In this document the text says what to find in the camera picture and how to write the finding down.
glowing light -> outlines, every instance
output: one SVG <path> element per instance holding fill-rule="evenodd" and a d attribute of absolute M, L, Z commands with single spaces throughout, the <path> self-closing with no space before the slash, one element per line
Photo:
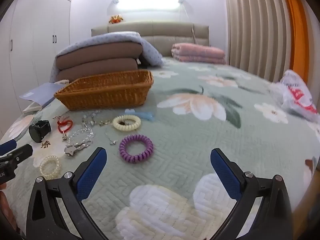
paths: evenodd
<path fill-rule="evenodd" d="M 116 0 L 119 9 L 139 10 L 139 9 L 176 9 L 183 0 Z"/>

smartwatch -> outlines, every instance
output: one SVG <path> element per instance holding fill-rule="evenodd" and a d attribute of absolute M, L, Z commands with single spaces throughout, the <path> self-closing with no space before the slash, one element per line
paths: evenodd
<path fill-rule="evenodd" d="M 36 143 L 41 143 L 49 132 L 51 132 L 51 127 L 48 120 L 39 121 L 29 126 L 29 134 Z"/>

purple coil hair tie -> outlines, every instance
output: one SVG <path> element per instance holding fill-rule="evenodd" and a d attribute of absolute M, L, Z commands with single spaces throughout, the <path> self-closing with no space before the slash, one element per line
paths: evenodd
<path fill-rule="evenodd" d="M 126 151 L 127 144 L 133 141 L 143 142 L 147 146 L 146 150 L 135 156 L 128 154 Z M 144 136 L 142 134 L 129 135 L 121 141 L 119 145 L 119 153 L 120 156 L 129 163 L 142 162 L 149 158 L 153 153 L 153 143 L 147 136 Z"/>

blue hair clip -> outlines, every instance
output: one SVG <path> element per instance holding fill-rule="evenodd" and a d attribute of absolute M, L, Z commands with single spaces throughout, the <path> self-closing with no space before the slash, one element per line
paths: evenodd
<path fill-rule="evenodd" d="M 136 112 L 134 109 L 126 109 L 124 111 L 124 114 L 133 114 L 133 115 L 136 115 L 137 117 L 140 117 L 141 119 L 146 119 L 152 122 L 155 120 L 151 112 Z"/>

headboard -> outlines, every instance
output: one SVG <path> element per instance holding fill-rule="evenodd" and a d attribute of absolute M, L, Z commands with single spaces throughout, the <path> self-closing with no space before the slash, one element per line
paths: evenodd
<path fill-rule="evenodd" d="M 171 56 L 172 45 L 179 42 L 195 43 L 192 27 L 198 44 L 209 46 L 209 26 L 183 23 L 140 21 L 108 24 L 91 29 L 91 36 L 119 31 L 134 31 L 150 42 L 163 56 Z"/>

